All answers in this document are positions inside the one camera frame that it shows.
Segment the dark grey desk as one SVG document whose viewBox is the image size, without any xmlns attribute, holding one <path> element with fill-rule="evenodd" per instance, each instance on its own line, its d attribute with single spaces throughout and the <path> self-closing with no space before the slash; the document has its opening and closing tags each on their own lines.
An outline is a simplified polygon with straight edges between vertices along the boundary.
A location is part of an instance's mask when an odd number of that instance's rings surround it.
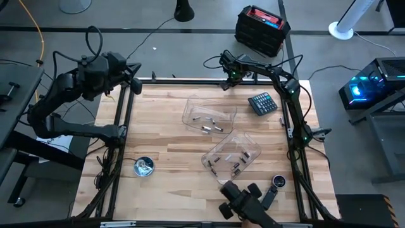
<svg viewBox="0 0 405 228">
<path fill-rule="evenodd" d="M 0 185 L 11 165 L 24 165 L 8 203 L 19 208 L 25 204 L 20 193 L 25 185 L 28 166 L 38 158 L 82 170 L 84 159 L 43 144 L 15 127 L 34 95 L 44 70 L 35 66 L 0 65 Z"/>
</svg>

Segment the black aluminium rig frame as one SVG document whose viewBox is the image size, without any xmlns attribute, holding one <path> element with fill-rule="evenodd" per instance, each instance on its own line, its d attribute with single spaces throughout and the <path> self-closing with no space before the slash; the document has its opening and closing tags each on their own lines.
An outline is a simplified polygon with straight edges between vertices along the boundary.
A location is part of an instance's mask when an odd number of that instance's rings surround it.
<svg viewBox="0 0 405 228">
<path fill-rule="evenodd" d="M 267 92 L 278 109 L 258 116 L 248 98 Z M 262 149 L 259 157 L 238 178 L 246 187 L 255 183 L 267 190 L 273 175 L 287 179 L 268 214 L 277 222 L 298 222 L 297 193 L 292 167 L 287 158 L 287 128 L 292 120 L 285 103 L 269 80 L 241 84 L 223 91 L 218 79 L 166 79 L 145 82 L 142 93 L 134 97 L 127 141 L 121 155 L 121 172 L 107 190 L 102 205 L 102 221 L 212 222 L 225 224 L 219 206 L 225 202 L 219 183 L 204 169 L 201 157 L 212 149 L 220 136 L 188 130 L 181 117 L 187 99 L 223 101 L 237 107 L 234 125 L 245 130 Z M 136 159 L 154 160 L 154 172 L 147 177 L 134 173 Z"/>
</svg>

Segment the black computer with coloured lights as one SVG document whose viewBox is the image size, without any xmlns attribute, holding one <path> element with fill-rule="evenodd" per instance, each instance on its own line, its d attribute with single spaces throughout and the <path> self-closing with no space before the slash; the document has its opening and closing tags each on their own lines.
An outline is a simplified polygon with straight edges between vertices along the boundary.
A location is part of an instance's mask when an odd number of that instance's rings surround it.
<svg viewBox="0 0 405 228">
<path fill-rule="evenodd" d="M 339 89 L 346 110 L 364 110 L 405 88 L 405 57 L 375 58 Z"/>
</svg>

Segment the grey round stand base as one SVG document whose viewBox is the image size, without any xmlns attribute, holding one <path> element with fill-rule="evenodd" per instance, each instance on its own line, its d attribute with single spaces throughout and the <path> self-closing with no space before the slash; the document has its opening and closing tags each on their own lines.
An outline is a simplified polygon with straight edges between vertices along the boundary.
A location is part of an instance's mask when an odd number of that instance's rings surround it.
<svg viewBox="0 0 405 228">
<path fill-rule="evenodd" d="M 59 9 L 66 14 L 78 14 L 87 10 L 92 0 L 59 0 Z"/>
</svg>

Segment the small round silver-rimmed device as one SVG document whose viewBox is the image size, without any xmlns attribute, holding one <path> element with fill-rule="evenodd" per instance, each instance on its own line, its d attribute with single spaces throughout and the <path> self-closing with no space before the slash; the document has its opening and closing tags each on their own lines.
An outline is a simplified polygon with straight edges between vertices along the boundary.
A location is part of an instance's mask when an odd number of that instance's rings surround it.
<svg viewBox="0 0 405 228">
<path fill-rule="evenodd" d="M 277 188 L 283 188 L 286 185 L 286 182 L 286 178 L 279 174 L 272 178 L 272 184 Z"/>
</svg>

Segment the round silver tin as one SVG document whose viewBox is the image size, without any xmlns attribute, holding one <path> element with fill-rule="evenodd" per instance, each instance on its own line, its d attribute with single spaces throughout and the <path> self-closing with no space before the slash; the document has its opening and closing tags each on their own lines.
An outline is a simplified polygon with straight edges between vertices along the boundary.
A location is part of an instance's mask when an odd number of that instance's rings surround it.
<svg viewBox="0 0 405 228">
<path fill-rule="evenodd" d="M 154 160 L 148 156 L 142 156 L 136 159 L 134 163 L 134 173 L 138 177 L 150 176 L 155 169 Z"/>
</svg>

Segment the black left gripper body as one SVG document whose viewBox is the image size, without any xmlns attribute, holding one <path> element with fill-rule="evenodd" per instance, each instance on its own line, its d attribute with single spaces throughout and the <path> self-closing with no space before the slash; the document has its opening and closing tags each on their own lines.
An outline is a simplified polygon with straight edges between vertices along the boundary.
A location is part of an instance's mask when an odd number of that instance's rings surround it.
<svg viewBox="0 0 405 228">
<path fill-rule="evenodd" d="M 106 86 L 117 86 L 122 83 L 129 84 L 133 76 L 133 70 L 128 65 L 121 68 L 109 66 L 107 72 L 108 74 L 105 80 Z"/>
</svg>

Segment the black ramp with yellow stripes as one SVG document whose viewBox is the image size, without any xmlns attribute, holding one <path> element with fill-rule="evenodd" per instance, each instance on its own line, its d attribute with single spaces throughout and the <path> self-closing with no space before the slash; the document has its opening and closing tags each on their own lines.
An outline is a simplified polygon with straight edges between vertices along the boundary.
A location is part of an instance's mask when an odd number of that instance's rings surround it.
<svg viewBox="0 0 405 228">
<path fill-rule="evenodd" d="M 336 194 L 341 219 L 347 223 L 399 228 L 390 199 L 384 194 Z"/>
</svg>

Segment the clear plastic bin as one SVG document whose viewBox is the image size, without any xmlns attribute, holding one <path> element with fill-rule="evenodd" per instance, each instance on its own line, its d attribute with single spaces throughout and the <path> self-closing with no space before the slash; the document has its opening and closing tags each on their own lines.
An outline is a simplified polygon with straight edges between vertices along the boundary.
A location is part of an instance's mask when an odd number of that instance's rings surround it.
<svg viewBox="0 0 405 228">
<path fill-rule="evenodd" d="M 250 157 L 246 158 L 243 152 L 247 152 Z M 214 148 L 202 156 L 201 162 L 204 168 L 218 181 L 219 184 L 224 185 L 227 181 L 233 181 L 237 178 L 259 155 L 261 154 L 261 146 L 256 143 L 252 137 L 244 131 L 233 130 L 228 136 L 223 138 Z M 225 160 L 228 155 L 232 155 L 229 160 Z M 240 157 L 245 159 L 246 163 L 240 160 Z M 235 169 L 240 170 L 238 176 L 233 176 L 233 165 L 240 163 Z"/>
<path fill-rule="evenodd" d="M 237 107 L 233 104 L 192 95 L 185 104 L 182 123 L 188 130 L 194 132 L 217 136 L 227 135 L 234 129 L 236 114 Z M 194 117 L 198 116 L 201 116 L 199 120 L 193 120 Z M 215 125 L 212 124 L 211 119 L 215 120 Z M 211 131 L 202 129 L 203 125 L 211 127 Z M 223 132 L 216 130 L 215 126 L 222 128 Z"/>
</svg>

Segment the white tower fan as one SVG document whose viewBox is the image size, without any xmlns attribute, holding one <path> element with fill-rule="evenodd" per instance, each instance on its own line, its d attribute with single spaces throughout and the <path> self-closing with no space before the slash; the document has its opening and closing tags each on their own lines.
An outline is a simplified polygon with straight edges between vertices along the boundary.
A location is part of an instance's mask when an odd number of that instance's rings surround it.
<svg viewBox="0 0 405 228">
<path fill-rule="evenodd" d="M 339 21 L 328 26 L 329 34 L 342 41 L 354 35 L 353 27 L 376 0 L 353 0 Z"/>
</svg>

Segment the small black rectangular device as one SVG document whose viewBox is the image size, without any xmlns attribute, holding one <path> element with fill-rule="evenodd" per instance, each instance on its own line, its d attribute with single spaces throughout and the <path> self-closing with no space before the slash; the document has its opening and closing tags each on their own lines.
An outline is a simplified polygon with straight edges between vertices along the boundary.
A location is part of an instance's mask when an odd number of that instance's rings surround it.
<svg viewBox="0 0 405 228">
<path fill-rule="evenodd" d="M 264 208 L 264 210 L 268 210 L 270 208 L 277 193 L 278 193 L 278 189 L 276 186 L 271 186 L 267 190 L 265 196 L 263 197 L 263 199 L 261 201 L 261 205 Z"/>
</svg>

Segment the black stand base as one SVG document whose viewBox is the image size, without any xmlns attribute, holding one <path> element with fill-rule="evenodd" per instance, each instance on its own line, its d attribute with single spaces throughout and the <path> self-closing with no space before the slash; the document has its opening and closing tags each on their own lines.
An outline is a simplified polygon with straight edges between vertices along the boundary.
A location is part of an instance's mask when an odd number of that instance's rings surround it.
<svg viewBox="0 0 405 228">
<path fill-rule="evenodd" d="M 194 18 L 195 13 L 189 0 L 177 0 L 173 16 L 179 22 L 191 21 Z"/>
</svg>

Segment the grey side table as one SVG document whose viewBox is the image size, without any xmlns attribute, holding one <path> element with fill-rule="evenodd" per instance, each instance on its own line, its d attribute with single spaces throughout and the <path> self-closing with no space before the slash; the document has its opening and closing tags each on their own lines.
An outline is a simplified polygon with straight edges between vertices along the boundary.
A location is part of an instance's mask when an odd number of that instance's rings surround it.
<svg viewBox="0 0 405 228">
<path fill-rule="evenodd" d="M 405 89 L 396 91 L 372 107 L 349 119 L 351 125 L 366 120 L 383 154 L 387 175 L 375 177 L 372 184 L 405 181 L 405 111 L 387 111 L 405 101 Z"/>
</svg>

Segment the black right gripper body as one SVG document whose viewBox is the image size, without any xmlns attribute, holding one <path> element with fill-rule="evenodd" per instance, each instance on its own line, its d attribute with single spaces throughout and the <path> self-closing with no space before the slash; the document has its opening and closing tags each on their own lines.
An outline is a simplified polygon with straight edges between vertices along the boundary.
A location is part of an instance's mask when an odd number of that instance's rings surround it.
<svg viewBox="0 0 405 228">
<path fill-rule="evenodd" d="M 241 79 L 249 69 L 249 64 L 239 61 L 232 61 L 228 64 L 228 77 L 231 79 Z"/>
</svg>

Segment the black bulky handheld device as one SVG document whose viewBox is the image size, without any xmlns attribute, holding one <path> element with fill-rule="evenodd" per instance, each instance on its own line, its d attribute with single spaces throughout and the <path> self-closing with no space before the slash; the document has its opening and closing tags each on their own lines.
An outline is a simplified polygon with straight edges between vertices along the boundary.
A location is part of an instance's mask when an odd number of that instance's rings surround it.
<svg viewBox="0 0 405 228">
<path fill-rule="evenodd" d="M 218 208 L 223 217 L 228 220 L 236 213 L 241 219 L 248 220 L 261 228 L 282 228 L 267 214 L 267 210 L 261 205 L 259 197 L 261 191 L 255 183 L 248 185 L 248 190 L 240 190 L 232 181 L 227 181 L 220 188 L 220 192 L 228 203 L 222 203 Z"/>
</svg>

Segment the black calculator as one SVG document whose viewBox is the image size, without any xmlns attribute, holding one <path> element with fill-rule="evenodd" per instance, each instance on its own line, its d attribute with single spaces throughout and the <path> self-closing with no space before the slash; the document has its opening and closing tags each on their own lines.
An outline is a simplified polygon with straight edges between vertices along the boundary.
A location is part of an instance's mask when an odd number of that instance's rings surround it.
<svg viewBox="0 0 405 228">
<path fill-rule="evenodd" d="M 258 116 L 269 114 L 278 109 L 277 104 L 267 92 L 263 92 L 256 96 L 248 98 L 247 100 L 251 108 Z"/>
</svg>

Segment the black and red toolbox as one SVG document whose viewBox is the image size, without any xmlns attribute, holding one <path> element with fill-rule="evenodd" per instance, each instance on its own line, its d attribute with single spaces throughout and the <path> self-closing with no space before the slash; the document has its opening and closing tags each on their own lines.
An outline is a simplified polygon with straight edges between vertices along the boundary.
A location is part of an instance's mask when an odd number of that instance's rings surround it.
<svg viewBox="0 0 405 228">
<path fill-rule="evenodd" d="M 269 57 L 276 57 L 290 31 L 288 21 L 255 5 L 246 6 L 239 14 L 235 38 L 247 47 Z"/>
</svg>

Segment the white paper sheet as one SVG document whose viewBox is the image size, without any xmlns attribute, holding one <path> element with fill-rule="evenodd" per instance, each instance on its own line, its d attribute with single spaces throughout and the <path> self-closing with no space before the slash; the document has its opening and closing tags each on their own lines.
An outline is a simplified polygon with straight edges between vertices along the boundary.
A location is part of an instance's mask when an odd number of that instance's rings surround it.
<svg viewBox="0 0 405 228">
<path fill-rule="evenodd" d="M 65 153 L 71 154 L 70 151 L 70 144 L 72 142 L 73 137 L 72 136 L 58 136 L 55 138 L 49 138 L 49 139 L 44 139 L 41 137 L 37 137 L 36 140 L 49 145 L 51 147 L 54 147 L 56 149 L 62 150 Z"/>
</svg>

